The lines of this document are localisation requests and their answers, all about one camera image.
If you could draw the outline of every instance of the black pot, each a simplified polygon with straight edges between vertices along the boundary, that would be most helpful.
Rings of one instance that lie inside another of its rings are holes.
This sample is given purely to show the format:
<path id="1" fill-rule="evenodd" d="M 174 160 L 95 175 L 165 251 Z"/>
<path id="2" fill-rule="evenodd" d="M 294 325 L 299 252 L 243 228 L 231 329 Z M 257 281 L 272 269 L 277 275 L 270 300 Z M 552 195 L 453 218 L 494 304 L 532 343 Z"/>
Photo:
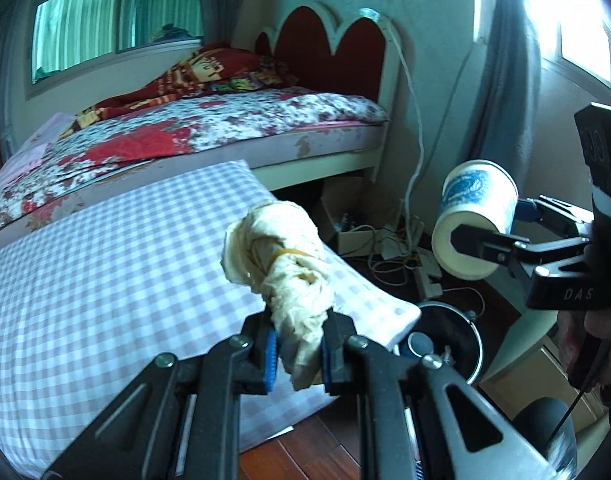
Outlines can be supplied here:
<path id="1" fill-rule="evenodd" d="M 449 346 L 453 368 L 472 384 L 483 365 L 483 343 L 474 322 L 459 309 L 441 301 L 425 301 L 418 306 L 421 317 L 399 343 L 399 353 L 420 358 L 428 353 L 441 355 L 445 346 Z"/>

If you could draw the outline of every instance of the power cord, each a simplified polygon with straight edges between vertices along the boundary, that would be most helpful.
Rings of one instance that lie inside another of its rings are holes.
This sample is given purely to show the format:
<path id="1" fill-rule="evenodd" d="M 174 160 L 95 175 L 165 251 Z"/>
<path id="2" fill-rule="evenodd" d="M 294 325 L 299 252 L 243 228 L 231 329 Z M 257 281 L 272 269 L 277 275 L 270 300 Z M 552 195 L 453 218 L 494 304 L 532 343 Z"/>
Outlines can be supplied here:
<path id="1" fill-rule="evenodd" d="M 479 314 L 474 316 L 473 320 L 479 319 L 483 314 L 485 314 L 485 300 L 483 298 L 483 294 L 476 290 L 476 288 L 473 286 L 455 286 L 454 288 L 444 288 L 443 292 L 452 292 L 454 290 L 472 290 L 473 292 L 476 292 L 477 296 L 479 296 L 479 299 L 481 300 L 481 311 Z"/>
<path id="2" fill-rule="evenodd" d="M 410 177 L 408 181 L 408 185 L 405 189 L 405 194 L 403 196 L 403 212 L 405 215 L 405 234 L 408 243 L 408 251 L 411 252 L 413 249 L 413 241 L 415 238 L 412 236 L 412 232 L 410 229 L 410 224 L 412 223 L 412 217 L 410 215 L 410 195 L 412 194 L 412 187 L 417 181 L 419 174 L 421 173 L 421 168 L 423 167 L 423 162 L 425 159 L 425 147 L 423 146 L 423 120 L 421 118 L 421 108 L 419 107 L 419 100 L 417 99 L 417 92 L 414 91 L 414 86 L 412 85 L 412 76 L 410 75 L 410 68 L 408 67 L 408 63 L 403 56 L 403 50 L 401 49 L 401 45 L 396 40 L 396 37 L 392 31 L 392 27 L 390 22 L 387 22 L 387 30 L 390 34 L 390 39 L 394 43 L 397 54 L 399 55 L 399 60 L 401 61 L 401 65 L 403 66 L 403 72 L 405 73 L 405 79 L 408 84 L 408 89 L 410 91 L 410 95 L 412 96 L 412 103 L 414 104 L 414 110 L 417 117 L 417 142 L 419 142 L 419 158 L 417 159 L 417 165 L 414 168 L 414 173 Z M 415 232 L 415 236 L 418 236 L 418 232 L 423 231 L 423 223 L 420 219 L 417 219 L 417 232 Z"/>
<path id="3" fill-rule="evenodd" d="M 383 237 L 382 240 L 392 240 L 393 242 L 396 242 L 397 244 L 401 243 L 401 237 L 405 237 L 405 229 L 400 230 L 399 232 L 395 232 L 391 229 L 388 228 L 375 228 L 372 225 L 369 224 L 363 224 L 360 226 L 357 226 L 349 231 L 345 231 L 348 233 L 351 232 L 357 232 L 357 231 L 365 231 L 365 230 L 371 230 L 372 231 L 372 236 L 369 240 L 366 240 L 362 245 L 360 245 L 359 247 L 353 249 L 352 251 L 348 251 L 347 253 L 341 253 L 339 254 L 340 257 L 342 258 L 346 258 L 347 260 L 358 260 L 358 261 L 363 261 L 367 264 L 367 268 L 370 270 L 370 272 L 372 273 L 372 276 L 374 277 L 374 279 L 379 282 L 382 283 L 384 285 L 389 285 L 389 286 L 404 286 L 407 285 L 410 282 L 409 279 L 409 275 L 408 275 L 408 270 L 412 270 L 415 267 L 417 267 L 418 265 L 410 265 L 411 262 L 416 262 L 415 260 L 415 253 L 412 251 L 410 252 L 409 250 L 405 250 L 403 253 L 401 253 L 400 256 L 397 256 L 395 258 L 392 258 L 390 260 L 379 260 L 379 261 L 375 261 L 375 256 L 377 256 L 377 251 L 376 251 L 376 246 L 377 246 L 377 231 L 379 230 L 384 230 L 384 231 L 388 231 L 393 235 L 396 235 L 396 237 L 394 236 L 386 236 Z M 371 245 L 370 247 L 370 252 L 368 254 L 367 257 L 363 258 L 360 256 L 355 256 L 355 257 L 349 257 L 347 258 L 347 256 L 350 256 L 353 253 L 356 253 L 358 251 L 361 251 L 363 249 L 365 249 L 368 245 Z M 383 276 L 388 275 L 388 274 L 394 274 L 394 273 L 403 273 L 403 278 L 398 281 L 398 282 L 393 282 L 393 281 L 389 281 L 387 279 L 384 279 Z"/>

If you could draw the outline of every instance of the screw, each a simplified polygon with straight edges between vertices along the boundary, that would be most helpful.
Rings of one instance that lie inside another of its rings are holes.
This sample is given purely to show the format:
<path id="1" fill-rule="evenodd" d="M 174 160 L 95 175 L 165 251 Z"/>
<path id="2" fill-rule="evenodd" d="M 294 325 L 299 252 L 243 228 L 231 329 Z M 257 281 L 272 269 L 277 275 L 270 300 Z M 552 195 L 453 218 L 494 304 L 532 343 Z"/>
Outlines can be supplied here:
<path id="1" fill-rule="evenodd" d="M 365 348 L 367 346 L 367 338 L 362 335 L 351 335 L 348 337 L 348 344 L 354 348 Z"/>
<path id="2" fill-rule="evenodd" d="M 537 276 L 541 276 L 542 278 L 546 278 L 550 275 L 550 271 L 546 269 L 545 267 L 538 266 L 538 267 L 535 267 L 535 274 Z"/>
<path id="3" fill-rule="evenodd" d="M 230 344 L 235 348 L 246 348 L 250 340 L 245 335 L 235 334 L 230 338 Z"/>
<path id="4" fill-rule="evenodd" d="M 163 354 L 157 355 L 156 359 L 154 359 L 154 363 L 159 368 L 170 368 L 174 364 L 174 359 L 174 354 L 164 352 Z"/>
<path id="5" fill-rule="evenodd" d="M 424 355 L 421 359 L 423 366 L 429 368 L 430 370 L 439 370 L 443 366 L 443 361 L 441 357 L 436 354 L 428 354 Z"/>

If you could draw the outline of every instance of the white bed frame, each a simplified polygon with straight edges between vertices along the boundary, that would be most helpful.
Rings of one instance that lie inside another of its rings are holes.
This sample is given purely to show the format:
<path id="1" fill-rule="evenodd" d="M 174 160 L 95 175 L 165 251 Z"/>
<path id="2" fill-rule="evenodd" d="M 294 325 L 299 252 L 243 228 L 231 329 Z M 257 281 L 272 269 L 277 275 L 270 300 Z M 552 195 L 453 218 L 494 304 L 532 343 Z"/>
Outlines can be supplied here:
<path id="1" fill-rule="evenodd" d="M 399 57 L 397 54 L 397 44 L 401 44 L 401 38 L 396 31 L 394 24 L 385 15 L 373 9 L 364 7 L 357 12 L 348 16 L 343 22 L 337 24 L 335 17 L 330 10 L 324 5 L 313 1 L 304 1 L 298 4 L 298 7 L 309 7 L 312 9 L 325 29 L 330 44 L 330 51 L 335 54 L 343 35 L 350 26 L 360 20 L 367 18 L 372 20 L 381 29 L 385 38 L 385 52 L 383 54 L 383 69 L 381 70 L 381 82 L 379 87 L 378 103 L 385 109 L 388 117 L 392 116 L 394 93 L 396 91 L 396 83 L 399 75 Z M 277 28 L 263 27 L 264 32 L 270 40 L 270 48 L 274 52 L 279 32 L 283 24 L 290 16 L 294 9 L 290 9 Z M 327 176 L 338 175 L 348 171 L 355 170 L 371 170 L 370 176 L 373 180 L 376 179 L 383 154 L 383 147 L 387 139 L 387 128 L 389 123 L 383 127 L 383 143 L 375 150 L 363 150 L 357 152 L 336 153 L 333 155 L 316 156 L 311 158 L 302 158 L 281 164 L 273 164 L 252 170 L 252 173 L 266 186 L 269 190 L 281 189 L 282 187 L 293 186 Z"/>

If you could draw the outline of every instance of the blue patterned cup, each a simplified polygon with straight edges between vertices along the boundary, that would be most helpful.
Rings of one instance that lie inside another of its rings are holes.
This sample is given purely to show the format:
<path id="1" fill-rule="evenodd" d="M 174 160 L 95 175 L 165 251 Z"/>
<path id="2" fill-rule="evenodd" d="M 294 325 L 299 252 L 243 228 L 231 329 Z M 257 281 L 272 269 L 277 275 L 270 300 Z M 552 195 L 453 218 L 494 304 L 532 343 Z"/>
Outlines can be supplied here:
<path id="1" fill-rule="evenodd" d="M 466 224 L 509 234 L 518 200 L 512 177 L 489 160 L 469 160 L 450 171 L 432 232 L 432 250 L 441 267 L 462 280 L 490 276 L 498 264 L 458 253 L 452 247 L 452 231 Z"/>

